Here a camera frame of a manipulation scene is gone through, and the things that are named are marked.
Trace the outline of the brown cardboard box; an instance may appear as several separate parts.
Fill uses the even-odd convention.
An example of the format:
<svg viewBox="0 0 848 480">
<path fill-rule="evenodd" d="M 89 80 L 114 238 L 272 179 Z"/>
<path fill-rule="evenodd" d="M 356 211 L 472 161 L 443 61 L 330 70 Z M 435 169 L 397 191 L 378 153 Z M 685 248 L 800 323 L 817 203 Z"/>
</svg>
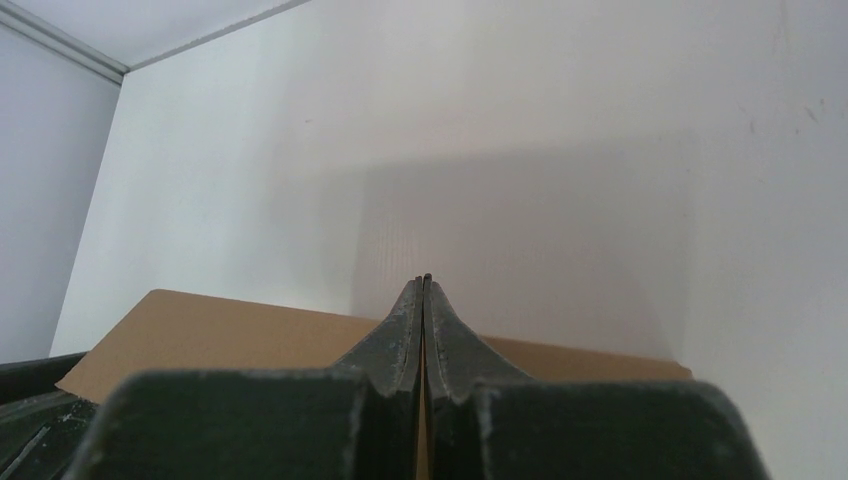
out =
<svg viewBox="0 0 848 480">
<path fill-rule="evenodd" d="M 155 290 L 85 354 L 59 385 L 95 402 L 98 409 L 120 385 L 140 373 L 324 368 L 372 330 L 360 321 L 320 312 Z M 587 367 L 564 382 L 691 380 L 667 362 L 605 354 L 593 354 L 589 360 Z M 429 470 L 424 366 L 421 321 L 417 451 L 425 449 Z"/>
</svg>

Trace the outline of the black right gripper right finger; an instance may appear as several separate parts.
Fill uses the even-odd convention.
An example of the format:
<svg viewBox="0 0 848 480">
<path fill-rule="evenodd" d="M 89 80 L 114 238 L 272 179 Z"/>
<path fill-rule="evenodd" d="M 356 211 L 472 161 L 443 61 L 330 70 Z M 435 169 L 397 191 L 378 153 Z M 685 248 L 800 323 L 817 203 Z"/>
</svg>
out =
<svg viewBox="0 0 848 480">
<path fill-rule="evenodd" d="M 493 349 L 423 280 L 422 386 L 435 479 L 765 479 L 716 386 L 539 380 Z"/>
</svg>

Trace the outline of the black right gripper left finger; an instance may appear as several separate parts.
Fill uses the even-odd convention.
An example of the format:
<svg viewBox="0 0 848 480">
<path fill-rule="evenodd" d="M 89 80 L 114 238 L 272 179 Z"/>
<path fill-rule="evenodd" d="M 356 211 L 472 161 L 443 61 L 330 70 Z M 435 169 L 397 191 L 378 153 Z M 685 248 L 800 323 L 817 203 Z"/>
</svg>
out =
<svg viewBox="0 0 848 480">
<path fill-rule="evenodd" d="M 131 376 L 97 409 L 69 479 L 411 479 L 423 281 L 324 368 Z"/>
</svg>

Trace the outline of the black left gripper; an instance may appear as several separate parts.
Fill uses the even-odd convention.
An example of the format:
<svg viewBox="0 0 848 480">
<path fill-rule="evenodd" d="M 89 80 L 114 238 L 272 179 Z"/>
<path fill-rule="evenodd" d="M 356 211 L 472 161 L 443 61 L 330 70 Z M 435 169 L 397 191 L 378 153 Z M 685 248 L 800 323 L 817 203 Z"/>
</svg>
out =
<svg viewBox="0 0 848 480">
<path fill-rule="evenodd" d="M 82 352 L 1 366 L 1 477 L 60 479 L 97 405 L 59 389 Z"/>
</svg>

